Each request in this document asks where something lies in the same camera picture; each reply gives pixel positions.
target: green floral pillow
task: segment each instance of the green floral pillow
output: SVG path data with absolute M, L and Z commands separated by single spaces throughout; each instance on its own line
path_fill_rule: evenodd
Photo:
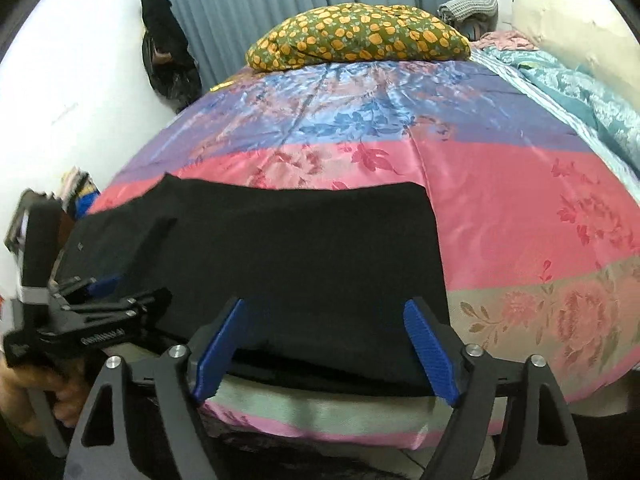
M 468 59 L 467 39 L 417 7 L 340 4 L 308 10 L 271 29 L 246 53 L 261 72 L 331 61 Z

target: bed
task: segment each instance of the bed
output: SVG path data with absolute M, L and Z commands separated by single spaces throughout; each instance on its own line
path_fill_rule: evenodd
M 244 68 L 152 139 L 92 211 L 141 196 L 165 173 L 267 189 L 415 182 L 433 206 L 463 340 L 496 357 L 542 354 L 569 402 L 640 362 L 638 177 L 593 127 L 488 53 Z M 409 449 L 436 444 L 450 415 L 433 397 L 233 376 L 205 409 L 265 433 Z M 492 431 L 503 413 L 499 399 Z

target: teal blanket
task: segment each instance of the teal blanket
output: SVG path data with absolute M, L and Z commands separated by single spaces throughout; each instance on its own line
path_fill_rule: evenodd
M 569 69 L 542 50 L 498 50 L 484 53 L 515 69 L 562 108 L 584 121 L 600 140 L 640 177 L 640 115 L 623 98 L 578 67 Z

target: silver bolt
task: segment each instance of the silver bolt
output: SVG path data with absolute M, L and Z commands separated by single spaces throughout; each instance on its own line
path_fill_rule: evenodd
M 169 348 L 169 357 L 177 359 L 187 353 L 187 347 L 185 345 L 176 345 Z
M 121 363 L 122 357 L 120 357 L 119 355 L 113 355 L 107 359 L 107 368 L 113 370 L 114 368 L 120 366 Z
M 544 368 L 546 366 L 546 359 L 542 355 L 533 354 L 531 356 L 531 363 L 538 368 Z
M 467 346 L 465 346 L 465 352 L 471 357 L 480 357 L 482 354 L 484 354 L 484 350 L 482 350 L 482 347 L 480 345 L 477 345 L 476 343 L 469 343 Z

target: folded gray towel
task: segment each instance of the folded gray towel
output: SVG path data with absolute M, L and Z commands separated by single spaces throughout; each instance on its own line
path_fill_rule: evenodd
M 498 14 L 498 0 L 449 0 L 438 8 L 440 19 L 455 26 L 471 16 L 489 21 Z

